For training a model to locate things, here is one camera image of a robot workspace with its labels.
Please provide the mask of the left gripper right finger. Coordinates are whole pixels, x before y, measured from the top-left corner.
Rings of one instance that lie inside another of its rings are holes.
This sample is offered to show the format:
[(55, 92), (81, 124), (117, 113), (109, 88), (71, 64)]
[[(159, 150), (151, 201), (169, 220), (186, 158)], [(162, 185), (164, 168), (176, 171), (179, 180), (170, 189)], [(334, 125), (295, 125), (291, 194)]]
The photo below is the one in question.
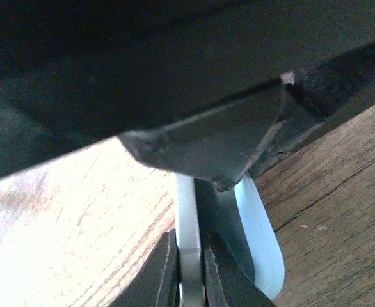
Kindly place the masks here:
[(207, 306), (275, 306), (240, 270), (216, 232), (203, 237), (203, 261)]

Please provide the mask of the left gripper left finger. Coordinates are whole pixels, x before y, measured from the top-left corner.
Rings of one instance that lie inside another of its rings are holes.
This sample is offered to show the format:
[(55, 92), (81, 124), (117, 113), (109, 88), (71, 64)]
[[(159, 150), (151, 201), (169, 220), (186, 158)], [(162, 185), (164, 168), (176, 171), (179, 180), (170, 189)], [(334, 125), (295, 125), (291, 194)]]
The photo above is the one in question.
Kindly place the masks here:
[(145, 263), (111, 307), (179, 305), (179, 263), (175, 230), (164, 232)]

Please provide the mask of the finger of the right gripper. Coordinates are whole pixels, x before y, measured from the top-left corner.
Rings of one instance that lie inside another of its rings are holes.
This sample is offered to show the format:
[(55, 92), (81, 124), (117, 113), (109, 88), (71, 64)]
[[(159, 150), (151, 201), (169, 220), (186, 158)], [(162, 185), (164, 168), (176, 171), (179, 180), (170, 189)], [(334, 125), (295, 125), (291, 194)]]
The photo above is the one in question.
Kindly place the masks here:
[(328, 109), (308, 101), (302, 84), (277, 81), (222, 106), (119, 138), (142, 164), (227, 191), (247, 171), (258, 177), (287, 157), (327, 117)]

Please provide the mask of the light blue phone case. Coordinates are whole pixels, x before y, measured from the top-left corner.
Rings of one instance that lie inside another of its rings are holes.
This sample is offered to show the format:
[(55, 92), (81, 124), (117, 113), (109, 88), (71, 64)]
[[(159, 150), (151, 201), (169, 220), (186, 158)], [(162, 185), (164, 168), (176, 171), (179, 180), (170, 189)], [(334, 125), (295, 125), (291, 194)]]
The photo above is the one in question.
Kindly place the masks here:
[(255, 182), (246, 174), (235, 187), (220, 194), (221, 236), (239, 270), (269, 299), (280, 293), (285, 265), (268, 214)]

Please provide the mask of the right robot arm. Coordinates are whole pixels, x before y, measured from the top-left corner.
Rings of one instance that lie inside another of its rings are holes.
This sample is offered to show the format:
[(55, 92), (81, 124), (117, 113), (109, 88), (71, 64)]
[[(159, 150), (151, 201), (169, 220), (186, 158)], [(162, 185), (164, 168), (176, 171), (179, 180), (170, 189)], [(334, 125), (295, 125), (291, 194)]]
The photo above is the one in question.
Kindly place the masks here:
[(0, 178), (117, 136), (231, 189), (375, 104), (375, 1), (0, 1)]

